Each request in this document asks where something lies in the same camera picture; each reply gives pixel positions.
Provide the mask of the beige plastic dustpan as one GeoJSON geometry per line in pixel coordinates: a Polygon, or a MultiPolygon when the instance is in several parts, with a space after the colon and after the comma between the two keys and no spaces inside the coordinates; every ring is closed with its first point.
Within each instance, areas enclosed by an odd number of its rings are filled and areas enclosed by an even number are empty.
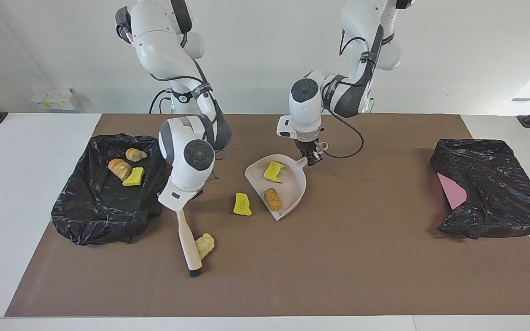
{"type": "Polygon", "coordinates": [[[317,165],[308,166],[306,157],[300,155],[292,157],[289,152],[278,150],[267,152],[254,160],[244,170],[244,176],[257,194],[257,201],[263,205],[266,213],[273,220],[280,221],[300,205],[311,185],[311,177],[317,167],[317,165]],[[277,175],[281,180],[280,183],[265,178],[265,172],[272,161],[282,164],[277,175]],[[281,201],[281,207],[278,210],[273,210],[267,205],[265,191],[270,188],[276,190],[281,201]]]}

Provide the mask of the notched yellow sponge piece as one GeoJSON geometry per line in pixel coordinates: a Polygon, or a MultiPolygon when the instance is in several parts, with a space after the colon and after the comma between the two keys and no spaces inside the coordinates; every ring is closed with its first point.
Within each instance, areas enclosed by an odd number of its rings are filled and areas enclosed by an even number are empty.
{"type": "Polygon", "coordinates": [[[281,173],[282,169],[284,169],[284,167],[285,167],[284,164],[272,160],[269,163],[267,169],[265,170],[263,176],[264,176],[265,179],[270,180],[272,182],[282,183],[282,180],[280,180],[280,178],[278,178],[278,176],[280,175],[280,173],[281,173]]]}

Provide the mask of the brown bread roll toy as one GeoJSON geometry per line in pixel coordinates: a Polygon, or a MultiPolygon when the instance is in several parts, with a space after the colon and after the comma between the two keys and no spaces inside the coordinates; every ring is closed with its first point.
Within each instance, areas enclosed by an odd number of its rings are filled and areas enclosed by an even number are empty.
{"type": "Polygon", "coordinates": [[[264,198],[265,203],[267,204],[267,207],[273,211],[278,211],[282,207],[280,196],[278,195],[278,192],[275,188],[271,187],[268,188],[264,192],[264,198]]]}

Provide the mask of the beige hand brush black bristles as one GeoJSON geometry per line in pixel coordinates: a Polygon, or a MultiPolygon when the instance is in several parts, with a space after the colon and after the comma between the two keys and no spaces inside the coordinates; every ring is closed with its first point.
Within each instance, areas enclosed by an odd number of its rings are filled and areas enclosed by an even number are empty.
{"type": "Polygon", "coordinates": [[[185,218],[184,210],[176,212],[178,222],[179,242],[183,250],[190,277],[201,274],[202,260],[198,252],[193,233],[185,218]]]}

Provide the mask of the orange striped croissant toy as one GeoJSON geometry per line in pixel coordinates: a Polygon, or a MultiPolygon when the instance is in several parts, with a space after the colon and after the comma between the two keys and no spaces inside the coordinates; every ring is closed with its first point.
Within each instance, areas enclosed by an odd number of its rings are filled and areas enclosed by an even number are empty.
{"type": "Polygon", "coordinates": [[[133,171],[132,165],[123,159],[112,159],[108,164],[109,170],[124,182],[133,171]]]}

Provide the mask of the pink plastic bin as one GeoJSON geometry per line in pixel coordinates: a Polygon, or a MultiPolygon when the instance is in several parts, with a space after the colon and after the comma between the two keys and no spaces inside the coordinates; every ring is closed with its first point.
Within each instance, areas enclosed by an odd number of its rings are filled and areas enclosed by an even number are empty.
{"type": "Polygon", "coordinates": [[[453,210],[463,205],[467,200],[467,191],[447,176],[444,176],[439,172],[437,172],[437,176],[450,208],[453,210]]]}

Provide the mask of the black trash bag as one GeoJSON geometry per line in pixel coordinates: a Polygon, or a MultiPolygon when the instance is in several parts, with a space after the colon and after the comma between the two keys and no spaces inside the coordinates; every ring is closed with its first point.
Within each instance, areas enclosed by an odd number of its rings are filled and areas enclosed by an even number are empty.
{"type": "Polygon", "coordinates": [[[130,243],[160,215],[158,195],[166,186],[171,168],[164,161],[158,140],[126,134],[92,137],[51,210],[59,234],[78,245],[130,243]],[[113,159],[126,159],[128,148],[138,148],[147,158],[140,186],[123,186],[109,170],[113,159]]]}
{"type": "Polygon", "coordinates": [[[449,207],[440,232],[469,239],[530,235],[530,178],[505,141],[442,139],[430,164],[467,195],[449,207]]]}

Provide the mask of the brown table mat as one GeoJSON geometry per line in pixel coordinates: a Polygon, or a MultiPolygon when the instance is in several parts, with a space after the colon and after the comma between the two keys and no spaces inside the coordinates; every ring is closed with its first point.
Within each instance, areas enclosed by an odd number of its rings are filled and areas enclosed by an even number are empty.
{"type": "Polygon", "coordinates": [[[132,243],[74,245],[44,232],[8,317],[530,314],[530,238],[438,231],[444,195],[429,159],[441,138],[470,138],[458,115],[364,114],[365,147],[324,159],[299,206],[275,221],[244,176],[267,152],[299,156],[275,115],[227,115],[219,179],[190,201],[215,250],[190,277],[173,212],[132,243]],[[251,216],[234,214],[245,193],[251,216]]]}

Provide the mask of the white wall socket box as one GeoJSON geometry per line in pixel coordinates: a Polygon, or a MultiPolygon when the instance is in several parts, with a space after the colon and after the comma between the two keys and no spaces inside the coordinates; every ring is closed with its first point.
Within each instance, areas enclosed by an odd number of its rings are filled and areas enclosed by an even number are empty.
{"type": "Polygon", "coordinates": [[[32,105],[39,110],[76,110],[80,101],[71,88],[40,89],[33,93],[32,105]]]}

